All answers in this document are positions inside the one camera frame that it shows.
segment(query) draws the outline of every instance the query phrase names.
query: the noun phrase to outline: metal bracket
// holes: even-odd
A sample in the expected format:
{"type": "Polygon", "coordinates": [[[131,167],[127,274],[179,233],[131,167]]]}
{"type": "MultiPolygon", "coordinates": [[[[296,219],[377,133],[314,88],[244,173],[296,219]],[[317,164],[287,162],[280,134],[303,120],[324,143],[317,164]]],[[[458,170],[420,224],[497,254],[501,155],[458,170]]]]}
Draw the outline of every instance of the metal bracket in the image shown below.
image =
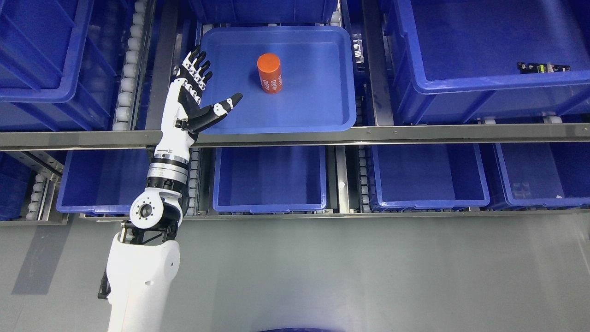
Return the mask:
{"type": "Polygon", "coordinates": [[[59,183],[63,176],[64,166],[44,151],[8,151],[6,153],[52,182],[59,183]]]}

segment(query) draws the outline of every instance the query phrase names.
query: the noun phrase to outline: blue tray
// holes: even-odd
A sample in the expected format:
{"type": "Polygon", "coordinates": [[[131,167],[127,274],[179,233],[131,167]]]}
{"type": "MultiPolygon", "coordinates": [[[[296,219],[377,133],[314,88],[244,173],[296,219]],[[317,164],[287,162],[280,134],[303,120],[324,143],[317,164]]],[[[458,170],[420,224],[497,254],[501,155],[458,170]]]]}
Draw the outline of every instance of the blue tray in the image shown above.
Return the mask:
{"type": "Polygon", "coordinates": [[[144,149],[69,151],[56,209],[63,213],[128,214],[145,188],[148,168],[144,149]]]}
{"type": "Polygon", "coordinates": [[[590,112],[590,1],[382,1],[388,7],[398,124],[590,112]],[[520,61],[572,71],[520,74],[520,61]]]}
{"type": "Polygon", "coordinates": [[[461,210],[490,202],[477,144],[374,145],[368,151],[374,210],[461,210]]]}
{"type": "Polygon", "coordinates": [[[338,27],[214,28],[202,39],[213,78],[203,105],[244,95],[207,134],[344,131],[356,120],[350,36],[338,27]],[[264,92],[256,60],[281,59],[283,90],[264,92]]]}
{"type": "Polygon", "coordinates": [[[30,168],[0,152],[0,220],[20,216],[30,176],[30,168]]]}
{"type": "Polygon", "coordinates": [[[337,0],[191,0],[199,21],[215,23],[329,22],[337,0]]]}
{"type": "Polygon", "coordinates": [[[0,100],[65,102],[73,96],[93,4],[0,0],[0,100]]]}
{"type": "Polygon", "coordinates": [[[590,144],[483,144],[495,210],[590,205],[590,144]]]}
{"type": "Polygon", "coordinates": [[[221,148],[213,209],[286,213],[326,208],[325,147],[221,148]]]}

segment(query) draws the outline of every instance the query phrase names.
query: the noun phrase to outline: shelf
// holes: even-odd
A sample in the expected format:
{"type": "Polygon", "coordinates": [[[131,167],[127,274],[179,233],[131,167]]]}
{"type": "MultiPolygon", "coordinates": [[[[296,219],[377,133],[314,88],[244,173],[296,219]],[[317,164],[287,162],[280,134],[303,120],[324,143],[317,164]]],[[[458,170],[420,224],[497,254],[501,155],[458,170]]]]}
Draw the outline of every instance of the shelf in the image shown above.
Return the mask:
{"type": "MultiPolygon", "coordinates": [[[[133,149],[158,144],[162,133],[3,132],[0,151],[133,149]]],[[[590,142],[590,123],[525,125],[361,126],[342,132],[299,134],[200,134],[193,147],[263,147],[284,145],[372,145],[442,143],[590,142]]]]}

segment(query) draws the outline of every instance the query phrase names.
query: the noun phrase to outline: metal rail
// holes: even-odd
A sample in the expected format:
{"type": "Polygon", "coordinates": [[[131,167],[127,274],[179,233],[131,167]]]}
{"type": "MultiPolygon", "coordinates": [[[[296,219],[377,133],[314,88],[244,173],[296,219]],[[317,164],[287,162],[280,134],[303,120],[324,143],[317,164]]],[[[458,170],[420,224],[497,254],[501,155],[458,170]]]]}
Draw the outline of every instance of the metal rail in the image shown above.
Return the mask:
{"type": "MultiPolygon", "coordinates": [[[[3,132],[0,151],[133,149],[156,145],[160,131],[3,132]]],[[[590,142],[590,123],[352,127],[342,132],[200,134],[193,147],[443,143],[590,142]]]]}
{"type": "MultiPolygon", "coordinates": [[[[347,218],[394,218],[394,217],[517,217],[539,215],[587,214],[590,209],[571,210],[523,210],[523,211],[421,211],[421,212],[383,212],[383,213],[305,213],[305,214],[235,214],[235,215],[196,215],[186,216],[183,221],[207,220],[268,220],[268,219],[347,219],[347,218]]],[[[85,214],[81,219],[95,222],[121,222],[124,217],[93,217],[85,214]]]]}

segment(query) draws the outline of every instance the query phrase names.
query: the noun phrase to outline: metal shelf frame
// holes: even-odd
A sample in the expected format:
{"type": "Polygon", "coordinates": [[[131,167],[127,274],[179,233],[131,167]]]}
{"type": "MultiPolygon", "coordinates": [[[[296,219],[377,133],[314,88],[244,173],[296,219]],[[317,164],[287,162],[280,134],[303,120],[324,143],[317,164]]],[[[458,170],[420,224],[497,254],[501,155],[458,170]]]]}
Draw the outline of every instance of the metal shelf frame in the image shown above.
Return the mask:
{"type": "MultiPolygon", "coordinates": [[[[150,130],[138,131],[99,131],[99,132],[2,132],[0,151],[51,151],[76,149],[132,149],[152,148],[161,139],[159,119],[161,104],[165,100],[168,82],[175,68],[182,43],[186,43],[175,28],[179,24],[178,3],[169,0],[163,5],[161,21],[170,22],[160,26],[156,45],[152,90],[147,114],[146,127],[150,130]]],[[[363,9],[363,50],[366,73],[366,108],[369,123],[375,126],[355,126],[342,132],[317,132],[297,134],[246,134],[246,135],[206,135],[200,134],[193,147],[199,150],[218,147],[261,147],[289,145],[335,146],[329,150],[329,158],[335,164],[328,174],[332,182],[335,213],[282,214],[283,219],[298,218],[346,218],[346,217],[427,217],[427,216],[520,216],[531,214],[587,213],[590,210],[526,210],[526,211],[424,211],[405,213],[360,213],[362,202],[358,199],[358,185],[350,183],[351,174],[357,178],[358,170],[347,167],[350,159],[358,160],[358,154],[351,153],[348,145],[373,144],[454,144],[454,143],[511,143],[511,142],[590,142],[590,123],[537,123],[537,124],[475,124],[475,125],[421,125],[395,126],[388,87],[385,63],[384,39],[378,0],[362,0],[363,9]]],[[[201,187],[209,181],[200,181],[201,187]]],[[[225,219],[264,219],[277,215],[217,215],[211,209],[196,212],[185,220],[225,220],[225,219]]],[[[121,221],[124,217],[88,217],[84,219],[99,221],[121,221]]]]}

